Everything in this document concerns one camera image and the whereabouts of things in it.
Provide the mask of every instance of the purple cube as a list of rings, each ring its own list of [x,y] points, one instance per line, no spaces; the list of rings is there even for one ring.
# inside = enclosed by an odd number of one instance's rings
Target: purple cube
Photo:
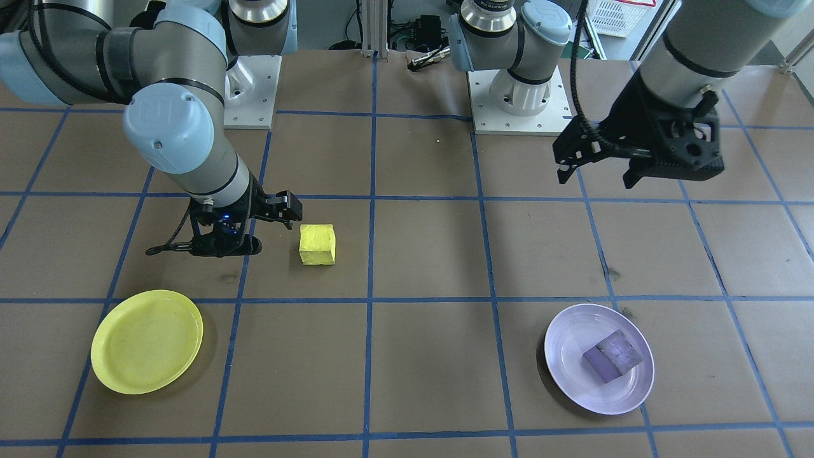
[[[630,372],[643,358],[620,329],[582,354],[605,383]]]

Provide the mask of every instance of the yellow block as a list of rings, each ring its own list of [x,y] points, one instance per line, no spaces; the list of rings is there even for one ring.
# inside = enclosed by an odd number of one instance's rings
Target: yellow block
[[[306,266],[333,266],[336,263],[334,225],[300,224],[300,258]]]

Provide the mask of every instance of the light blue joint cap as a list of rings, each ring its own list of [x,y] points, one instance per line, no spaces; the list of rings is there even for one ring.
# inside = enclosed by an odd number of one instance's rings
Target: light blue joint cap
[[[210,15],[217,13],[221,0],[170,0],[168,3],[180,3],[205,10]]]
[[[466,45],[466,36],[461,27],[459,15],[449,17],[449,52],[453,58],[455,68],[462,72],[474,72],[475,66],[472,64],[472,56],[469,55],[469,47]]]
[[[568,44],[574,24],[559,5],[548,0],[529,0],[523,4],[521,16],[540,38],[557,46]]]
[[[212,116],[183,86],[149,85],[125,108],[125,134],[152,166],[168,174],[197,169],[215,141]]]
[[[811,0],[746,0],[746,3],[767,16],[785,19],[806,9]]]
[[[61,105],[65,103],[48,89],[48,86],[34,72],[20,45],[20,32],[0,35],[0,80],[20,100],[40,105]]]
[[[288,2],[288,32],[286,32],[286,42],[282,45],[282,53],[294,54],[299,47],[299,37],[297,35],[297,0]]]
[[[223,31],[221,23],[217,22],[214,16],[197,7],[191,7],[184,2],[172,2],[158,14],[156,24],[159,22],[174,22],[185,25],[195,32],[204,35],[226,58],[226,32]]]

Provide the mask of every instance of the white plate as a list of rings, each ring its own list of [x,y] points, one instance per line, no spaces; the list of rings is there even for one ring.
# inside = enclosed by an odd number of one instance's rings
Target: white plate
[[[603,383],[582,354],[621,329],[644,359],[627,374]],[[639,329],[619,312],[596,304],[570,306],[545,332],[545,362],[563,393],[591,412],[619,415],[645,402],[655,380],[653,354]]]

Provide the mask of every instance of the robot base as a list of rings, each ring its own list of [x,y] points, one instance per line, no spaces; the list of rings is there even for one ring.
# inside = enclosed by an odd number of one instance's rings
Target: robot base
[[[271,128],[281,63],[279,55],[244,55],[226,72],[226,129]]]
[[[490,99],[489,85],[499,71],[481,70],[466,74],[476,134],[556,136],[568,126],[571,107],[562,87],[559,68],[551,75],[548,106],[542,113],[529,117],[504,112]]]

